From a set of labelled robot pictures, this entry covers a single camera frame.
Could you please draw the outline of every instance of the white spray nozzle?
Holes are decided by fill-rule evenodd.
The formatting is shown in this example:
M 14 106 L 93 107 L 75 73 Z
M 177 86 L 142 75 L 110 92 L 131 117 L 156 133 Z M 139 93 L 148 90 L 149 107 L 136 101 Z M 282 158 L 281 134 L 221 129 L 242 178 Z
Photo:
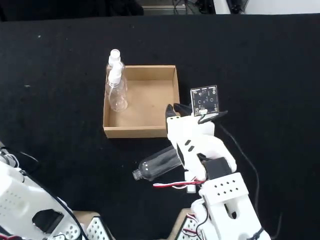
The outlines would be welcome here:
M 113 66 L 114 63 L 121 61 L 120 51 L 118 49 L 112 49 L 109 56 L 109 65 Z
M 120 83 L 122 73 L 122 64 L 115 62 L 109 73 L 109 85 L 114 87 Z

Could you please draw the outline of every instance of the cable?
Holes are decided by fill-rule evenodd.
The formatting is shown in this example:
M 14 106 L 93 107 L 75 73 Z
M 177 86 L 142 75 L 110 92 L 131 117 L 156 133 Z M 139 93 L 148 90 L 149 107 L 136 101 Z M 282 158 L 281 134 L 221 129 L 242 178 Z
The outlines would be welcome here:
M 172 0 L 172 6 L 173 6 L 173 14 L 176 14 L 176 11 L 175 11 L 175 8 L 174 8 L 174 6 L 175 6 L 175 0 Z
M 198 222 L 198 220 L 197 220 L 194 216 L 190 215 L 189 213 L 186 214 L 186 217 L 187 217 L 188 219 L 194 220 L 196 223 Z
M 35 166 L 34 169 L 33 169 L 32 171 L 30 171 L 30 172 L 34 172 L 34 171 L 37 170 L 37 168 L 39 167 L 40 162 L 39 162 L 35 157 L 33 157 L 33 156 L 31 156 L 31 155 L 23 152 L 23 151 L 17 151 L 17 150 L 15 150 L 15 149 L 13 149 L 13 148 L 11 148 L 11 147 L 8 147 L 8 146 L 1 146 L 1 147 L 0 147 L 0 151 L 1 151 L 2 149 L 5 149 L 5 150 L 8 150 L 8 151 L 10 151 L 10 152 L 17 153 L 17 154 L 24 155 L 24 156 L 26 156 L 26 157 L 34 160 L 34 161 L 36 162 L 36 166 Z M 20 166 L 20 162 L 18 161 L 18 158 L 17 158 L 15 155 L 10 154 L 10 153 L 9 153 L 9 154 L 6 154 L 6 155 L 14 156 L 15 159 L 13 159 L 13 160 L 14 160 L 14 161 L 17 163 L 17 165 L 18 165 L 18 166 L 16 166 L 16 168 L 18 168 L 18 167 Z
M 188 15 L 187 0 L 184 0 L 185 15 Z
M 196 231 L 190 230 L 190 229 L 188 229 L 188 228 L 183 228 L 182 230 L 183 230 L 183 231 L 186 231 L 186 232 L 188 232 L 188 233 L 191 233 L 191 234 L 196 234 Z
M 185 1 L 185 9 L 187 10 L 187 7 L 188 7 L 188 8 L 191 10 L 191 12 L 192 12 L 193 14 L 196 14 L 196 13 L 195 13 L 195 11 L 194 11 L 190 6 L 189 6 L 189 4 L 188 4 L 188 3 L 189 3 L 189 1 L 188 1 L 188 0 L 186 0 L 186 1 Z
M 208 209 L 206 208 L 206 206 L 204 206 L 204 208 L 205 208 L 205 210 L 206 210 L 206 217 L 205 217 L 205 220 L 202 222 L 202 223 L 199 223 L 198 224 L 198 226 L 196 226 L 196 228 L 195 228 L 195 233 L 196 233 L 196 235 L 197 235 L 197 237 L 201 240 L 202 238 L 200 237 L 200 235 L 199 235 L 199 233 L 198 233 L 198 228 L 201 226 L 201 225 L 203 225 L 203 224 L 205 224 L 206 223 L 206 221 L 208 220 L 208 218 L 209 218 L 209 212 L 208 212 Z
M 185 185 L 185 186 L 172 186 L 172 188 L 174 188 L 174 189 L 185 189 L 187 187 L 188 187 L 188 185 Z
M 0 150 L 2 150 L 2 149 L 9 150 L 9 151 L 12 151 L 12 152 L 15 152 L 15 153 L 18 153 L 18 154 L 25 155 L 25 156 L 27 156 L 28 158 L 31 158 L 31 159 L 33 159 L 34 161 L 36 161 L 37 163 L 39 163 L 39 161 L 38 161 L 35 157 L 33 157 L 33 156 L 29 155 L 29 154 L 26 154 L 26 153 L 23 152 L 23 151 L 17 151 L 17 150 L 12 149 L 11 147 L 7 147 L 7 146 L 1 146 L 1 147 L 0 147 Z
M 232 136 L 232 134 L 230 132 L 228 132 L 221 124 L 218 124 L 218 126 L 222 129 L 222 131 L 225 134 L 227 134 L 232 139 L 232 141 L 234 142 L 234 144 L 238 148 L 239 152 L 242 154 L 244 159 L 249 163 L 249 165 L 252 167 L 252 169 L 254 171 L 254 174 L 256 177 L 256 189 L 255 189 L 255 195 L 254 195 L 254 210 L 255 210 L 257 217 L 259 218 L 258 204 L 259 204 L 260 179 L 259 179 L 258 171 L 257 171 L 255 165 L 250 161 L 249 157 L 244 153 L 244 151 L 242 150 L 242 148 L 240 147 L 239 143 L 234 138 L 234 136 Z
M 270 238 L 273 240 L 273 239 L 276 239 L 277 237 L 279 237 L 279 234 L 280 234 L 280 230 L 281 230 L 281 223 L 282 223 L 282 213 L 280 214 L 279 216 L 279 220 L 278 220 L 278 227 L 276 229 L 276 233 L 275 235 L 271 236 Z
M 57 196 L 55 196 L 51 191 L 49 191 L 48 189 L 46 189 L 45 187 L 43 187 L 38 181 L 34 180 L 27 172 L 24 172 L 24 174 L 29 177 L 32 181 L 34 181 L 36 184 L 38 184 L 41 188 L 43 188 L 53 199 L 55 199 L 60 205 L 61 207 L 63 207 L 63 209 L 71 216 L 71 218 L 75 221 L 76 225 L 78 226 L 82 236 L 84 237 L 85 240 L 89 240 L 89 238 L 87 237 L 87 235 L 85 234 L 85 231 L 83 230 L 83 228 L 81 227 L 81 224 L 79 223 L 79 221 L 77 220 L 76 216 L 70 211 L 70 209 L 60 200 L 60 198 L 58 198 Z
M 176 181 L 172 183 L 154 183 L 155 188 L 168 188 L 172 186 L 181 186 L 181 185 L 198 185 L 203 184 L 205 181 Z
M 182 231 L 182 233 L 183 233 L 184 235 L 186 235 L 186 236 L 188 236 L 188 237 L 192 237 L 192 238 L 194 238 L 194 237 L 197 236 L 197 234 L 191 235 L 191 234 L 188 234 L 188 233 L 186 233 L 186 232 L 184 232 L 184 231 Z
M 177 10 L 177 5 L 181 2 L 182 0 L 179 0 L 176 4 L 173 4 L 173 12 L 176 12 L 177 15 L 179 15 L 179 12 Z
M 210 121 L 215 121 L 221 117 L 223 117 L 224 115 L 226 115 L 228 113 L 228 111 L 220 111 L 218 112 L 216 115 L 214 116 L 211 116 L 211 117 L 208 117 L 206 119 L 204 119 L 204 117 L 206 116 L 206 114 L 202 115 L 199 120 L 198 120 L 198 124 L 204 124 L 204 123 L 207 123 L 207 122 L 210 122 Z
M 18 168 L 20 166 L 20 162 L 19 162 L 19 160 L 17 159 L 17 157 L 15 155 L 9 153 L 9 154 L 6 154 L 4 156 L 8 157 L 8 158 L 11 158 L 13 161 L 15 161 L 15 164 L 16 164 L 15 168 Z
M 259 229 L 259 231 L 257 231 L 255 234 L 253 234 L 252 237 L 247 238 L 246 240 L 258 240 L 258 239 L 260 238 L 260 234 L 261 234 L 263 231 L 264 231 L 264 228 L 261 227 L 261 228 Z

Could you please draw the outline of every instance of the black cloth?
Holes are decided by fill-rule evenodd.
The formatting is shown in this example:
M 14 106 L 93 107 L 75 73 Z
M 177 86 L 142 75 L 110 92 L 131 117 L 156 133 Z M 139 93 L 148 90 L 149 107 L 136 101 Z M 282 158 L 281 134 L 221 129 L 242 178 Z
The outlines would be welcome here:
M 102 116 L 111 49 L 120 49 L 127 65 L 176 65 L 183 104 L 190 88 L 218 85 L 220 110 L 228 110 L 222 124 L 260 174 L 264 229 L 272 235 L 282 212 L 279 239 L 315 239 L 319 25 L 317 14 L 1 23 L 0 139 L 39 159 L 33 176 L 73 210 L 99 212 L 117 239 L 167 237 L 198 196 L 153 189 L 132 170 L 169 141 L 107 139 Z M 253 199 L 252 169 L 228 136 L 216 134 Z M 28 169 L 29 161 L 20 161 Z M 183 178 L 179 168 L 156 181 Z

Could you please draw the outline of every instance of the open cardboard box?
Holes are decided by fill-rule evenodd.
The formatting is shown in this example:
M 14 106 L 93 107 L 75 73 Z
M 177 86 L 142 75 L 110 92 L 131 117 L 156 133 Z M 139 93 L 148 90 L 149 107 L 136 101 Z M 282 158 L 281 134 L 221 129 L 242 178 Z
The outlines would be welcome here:
M 104 97 L 103 130 L 108 138 L 166 137 L 168 104 L 180 103 L 177 69 L 174 65 L 126 66 L 128 107 L 110 109 Z

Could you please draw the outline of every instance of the clear plastic bottle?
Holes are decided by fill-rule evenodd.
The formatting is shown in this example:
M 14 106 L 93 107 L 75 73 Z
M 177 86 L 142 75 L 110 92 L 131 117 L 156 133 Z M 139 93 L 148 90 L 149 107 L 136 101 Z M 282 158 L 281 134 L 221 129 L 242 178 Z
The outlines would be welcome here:
M 113 64 L 108 76 L 105 94 L 108 97 L 110 108 L 113 111 L 121 112 L 128 107 L 126 78 L 122 74 L 122 64 Z
M 173 146 L 169 146 L 142 160 L 138 169 L 134 170 L 132 174 L 135 180 L 152 181 L 181 164 L 177 151 Z
M 111 69 L 113 68 L 115 63 L 120 63 L 122 64 L 122 70 L 121 73 L 123 76 L 125 76 L 125 64 L 121 61 L 121 57 L 120 57 L 120 51 L 118 49 L 112 49 L 110 52 L 110 56 L 109 56 L 109 60 L 108 60 L 108 64 L 106 66 L 105 72 L 106 72 L 106 79 L 108 79 L 109 74 Z M 124 78 L 124 84 L 125 84 L 125 89 L 128 90 L 128 85 L 127 85 L 127 79 Z

